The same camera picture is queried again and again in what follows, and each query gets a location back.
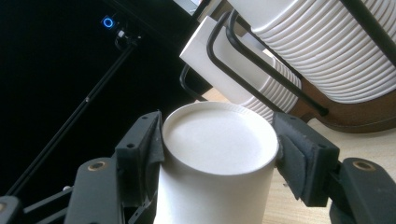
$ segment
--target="wooden base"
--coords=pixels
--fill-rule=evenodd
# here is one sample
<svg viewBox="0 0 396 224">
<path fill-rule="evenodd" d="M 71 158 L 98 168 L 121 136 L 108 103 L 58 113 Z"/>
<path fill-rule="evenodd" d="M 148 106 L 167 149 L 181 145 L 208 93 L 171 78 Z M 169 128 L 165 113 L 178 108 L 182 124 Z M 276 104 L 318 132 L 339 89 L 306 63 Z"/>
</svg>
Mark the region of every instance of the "wooden base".
<svg viewBox="0 0 396 224">
<path fill-rule="evenodd" d="M 396 127 L 396 91 L 368 102 L 346 105 L 330 100 L 304 78 L 302 87 L 303 92 L 329 109 L 329 114 L 322 117 L 299 99 L 289 114 L 305 122 L 316 118 L 343 133 L 373 133 Z"/>
</svg>

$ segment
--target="light wood tabletop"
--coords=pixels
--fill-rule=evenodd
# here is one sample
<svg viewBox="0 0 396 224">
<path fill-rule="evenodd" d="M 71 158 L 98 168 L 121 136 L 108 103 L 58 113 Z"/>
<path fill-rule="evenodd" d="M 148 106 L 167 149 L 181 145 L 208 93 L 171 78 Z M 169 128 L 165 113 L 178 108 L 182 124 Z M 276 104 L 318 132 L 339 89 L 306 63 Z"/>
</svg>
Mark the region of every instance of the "light wood tabletop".
<svg viewBox="0 0 396 224">
<path fill-rule="evenodd" d="M 228 102 L 212 89 L 204 94 L 209 101 Z M 382 166 L 396 180 L 396 129 L 378 133 L 340 133 L 327 128 L 317 119 L 308 125 L 340 148 L 339 161 L 357 157 Z M 329 218 L 331 200 L 327 207 L 306 207 L 297 201 L 286 181 L 274 170 L 262 223 L 331 223 Z"/>
</svg>

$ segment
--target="white cup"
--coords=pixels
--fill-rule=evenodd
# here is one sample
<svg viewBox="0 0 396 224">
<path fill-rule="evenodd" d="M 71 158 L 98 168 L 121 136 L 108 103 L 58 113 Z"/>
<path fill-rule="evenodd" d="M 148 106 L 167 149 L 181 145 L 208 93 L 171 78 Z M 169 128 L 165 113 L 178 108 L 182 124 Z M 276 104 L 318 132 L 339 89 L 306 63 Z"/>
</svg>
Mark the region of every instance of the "white cup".
<svg viewBox="0 0 396 224">
<path fill-rule="evenodd" d="M 155 224 L 262 224 L 278 149 L 273 127 L 239 105 L 202 102 L 163 125 Z"/>
</svg>

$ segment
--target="glowing blue circle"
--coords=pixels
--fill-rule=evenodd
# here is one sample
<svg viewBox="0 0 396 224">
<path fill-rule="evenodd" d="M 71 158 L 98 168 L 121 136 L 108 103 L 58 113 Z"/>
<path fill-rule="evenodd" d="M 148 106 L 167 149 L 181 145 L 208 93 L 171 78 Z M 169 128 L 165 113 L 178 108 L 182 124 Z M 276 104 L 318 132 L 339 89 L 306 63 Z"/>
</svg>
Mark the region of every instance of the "glowing blue circle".
<svg viewBox="0 0 396 224">
<path fill-rule="evenodd" d="M 103 20 L 103 25 L 107 28 L 111 28 L 114 25 L 114 21 L 111 20 L 110 18 L 105 18 Z"/>
</svg>

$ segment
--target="stacked white cup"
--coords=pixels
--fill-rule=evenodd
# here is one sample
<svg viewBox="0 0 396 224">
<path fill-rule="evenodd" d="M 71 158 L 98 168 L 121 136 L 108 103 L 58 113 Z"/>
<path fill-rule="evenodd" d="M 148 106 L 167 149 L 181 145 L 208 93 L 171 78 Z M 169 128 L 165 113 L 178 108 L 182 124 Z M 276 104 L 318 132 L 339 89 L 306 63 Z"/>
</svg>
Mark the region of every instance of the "stacked white cup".
<svg viewBox="0 0 396 224">
<path fill-rule="evenodd" d="M 181 52 L 180 58 L 223 94 L 231 103 L 249 108 L 271 122 L 273 111 L 221 71 L 208 58 L 206 44 L 215 25 L 216 22 L 213 19 L 206 17 Z M 240 40 L 264 61 L 272 65 L 280 74 L 301 88 L 300 79 L 283 63 L 263 53 L 260 49 L 255 48 L 253 44 L 245 39 L 240 38 Z M 289 112 L 294 107 L 297 97 L 234 49 L 227 39 L 225 28 L 222 28 L 219 33 L 213 50 L 223 63 L 234 70 L 236 74 L 241 76 L 280 109 Z"/>
<path fill-rule="evenodd" d="M 395 67 L 340 1 L 229 2 L 254 34 L 333 101 L 362 103 L 396 89 Z M 362 2 L 396 42 L 396 2 Z"/>
</svg>

